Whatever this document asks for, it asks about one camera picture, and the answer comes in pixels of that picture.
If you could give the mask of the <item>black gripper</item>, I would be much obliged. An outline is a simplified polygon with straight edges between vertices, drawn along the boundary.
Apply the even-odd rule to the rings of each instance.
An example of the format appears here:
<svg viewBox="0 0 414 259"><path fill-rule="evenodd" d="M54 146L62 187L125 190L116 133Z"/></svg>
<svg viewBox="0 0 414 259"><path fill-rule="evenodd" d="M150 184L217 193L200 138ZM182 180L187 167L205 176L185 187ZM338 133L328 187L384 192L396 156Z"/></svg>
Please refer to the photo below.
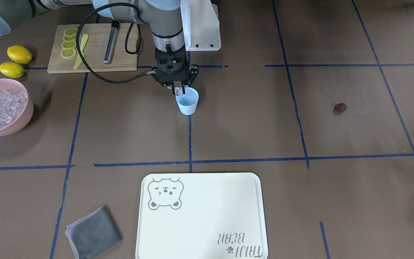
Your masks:
<svg viewBox="0 0 414 259"><path fill-rule="evenodd" d="M171 87L174 96L183 96L185 87L194 83L199 75L199 66L189 64L186 48L171 52L155 48L156 67L152 77L163 86ZM181 82L181 86L174 86L174 82Z"/></svg>

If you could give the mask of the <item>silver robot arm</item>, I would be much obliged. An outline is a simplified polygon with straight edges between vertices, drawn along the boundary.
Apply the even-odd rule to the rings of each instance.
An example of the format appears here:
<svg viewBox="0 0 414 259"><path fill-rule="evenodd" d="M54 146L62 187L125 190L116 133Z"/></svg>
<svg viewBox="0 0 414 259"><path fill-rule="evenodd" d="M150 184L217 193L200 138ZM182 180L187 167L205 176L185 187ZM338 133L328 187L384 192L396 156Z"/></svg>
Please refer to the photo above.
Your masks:
<svg viewBox="0 0 414 259"><path fill-rule="evenodd" d="M155 45L156 66L126 80L113 81L85 67L95 77L108 83L122 84L151 76L156 82L184 95L199 74L199 67L190 64L183 38L181 2L179 0L0 0L0 36L7 35L20 25L54 10L71 6L85 6L89 13L79 30L95 16L120 22L130 22L130 28L140 29L147 24Z"/></svg>

